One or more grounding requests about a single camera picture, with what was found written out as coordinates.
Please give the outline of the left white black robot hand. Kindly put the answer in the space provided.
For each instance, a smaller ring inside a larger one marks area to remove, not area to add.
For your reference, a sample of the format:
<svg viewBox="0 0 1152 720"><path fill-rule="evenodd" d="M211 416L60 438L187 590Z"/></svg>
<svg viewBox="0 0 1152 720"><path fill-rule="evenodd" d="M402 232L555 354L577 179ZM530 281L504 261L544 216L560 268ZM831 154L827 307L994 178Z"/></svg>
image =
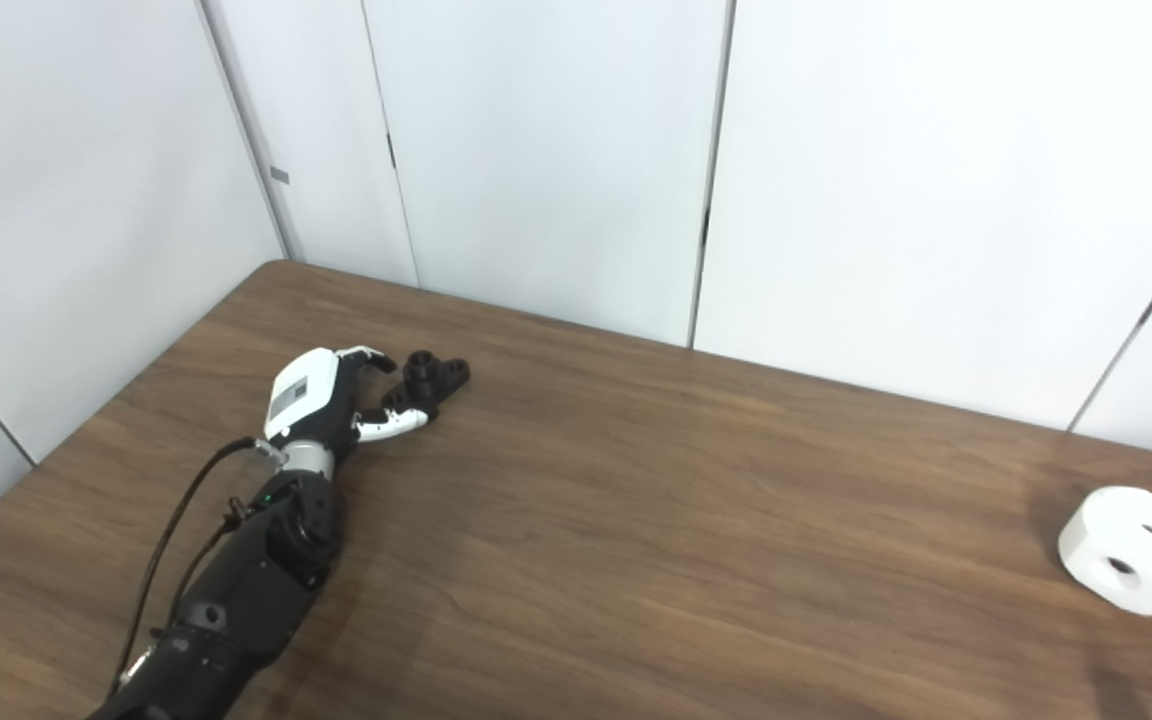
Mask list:
<svg viewBox="0 0 1152 720"><path fill-rule="evenodd" d="M271 388L264 423L266 442L285 456L311 448L343 458L353 447L397 438L430 423L431 415L420 409L357 409L358 388L367 367L388 374L397 364L362 344L342 350L312 348L291 361Z"/></svg>

